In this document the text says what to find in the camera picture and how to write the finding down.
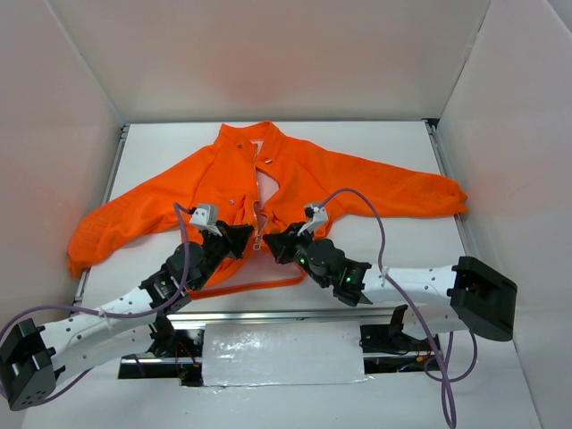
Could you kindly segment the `orange zip-up jacket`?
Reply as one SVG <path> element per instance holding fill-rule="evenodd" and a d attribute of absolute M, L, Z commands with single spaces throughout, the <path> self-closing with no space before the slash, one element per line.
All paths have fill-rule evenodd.
<path fill-rule="evenodd" d="M 86 215 L 67 248 L 72 277 L 138 237 L 175 228 L 174 208 L 217 207 L 229 225 L 250 225 L 248 254 L 262 238 L 300 222 L 324 202 L 331 221 L 344 215 L 435 218 L 467 211 L 457 182 L 327 150 L 284 134 L 271 122 L 223 125 L 214 142 Z"/>

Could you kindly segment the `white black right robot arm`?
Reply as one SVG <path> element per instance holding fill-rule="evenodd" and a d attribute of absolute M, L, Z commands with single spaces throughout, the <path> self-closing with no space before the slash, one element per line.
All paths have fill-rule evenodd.
<path fill-rule="evenodd" d="M 340 302 L 396 304 L 389 339 L 410 349 L 429 334 L 470 331 L 489 341 L 512 341 L 517 285 L 475 257 L 432 268 L 381 268 L 351 260 L 329 239 L 300 223 L 263 237 L 276 263 L 295 264 Z"/>

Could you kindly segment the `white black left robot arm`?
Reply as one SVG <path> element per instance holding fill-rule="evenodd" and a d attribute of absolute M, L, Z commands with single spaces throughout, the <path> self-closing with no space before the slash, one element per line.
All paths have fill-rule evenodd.
<path fill-rule="evenodd" d="M 109 360 L 169 354 L 175 345 L 169 315 L 187 306 L 225 259 L 242 258 L 253 231 L 218 221 L 201 230 L 202 243 L 181 244 L 159 271 L 95 313 L 14 324 L 1 344 L 1 386 L 10 410 L 46 403 L 59 384 Z"/>

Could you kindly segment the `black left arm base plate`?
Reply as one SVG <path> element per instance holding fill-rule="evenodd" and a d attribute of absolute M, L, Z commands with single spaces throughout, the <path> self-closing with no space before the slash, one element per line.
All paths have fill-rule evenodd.
<path fill-rule="evenodd" d="M 202 357 L 204 328 L 178 330 L 172 347 L 159 357 L 151 352 L 121 359 L 119 380 L 169 379 L 184 387 L 204 385 Z"/>

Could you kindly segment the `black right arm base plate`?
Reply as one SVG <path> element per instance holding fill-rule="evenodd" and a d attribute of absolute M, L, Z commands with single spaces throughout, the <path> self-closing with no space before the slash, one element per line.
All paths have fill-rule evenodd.
<path fill-rule="evenodd" d="M 365 374 L 396 374 L 438 371 L 429 340 L 403 332 L 407 305 L 397 307 L 387 324 L 362 324 L 360 347 Z"/>

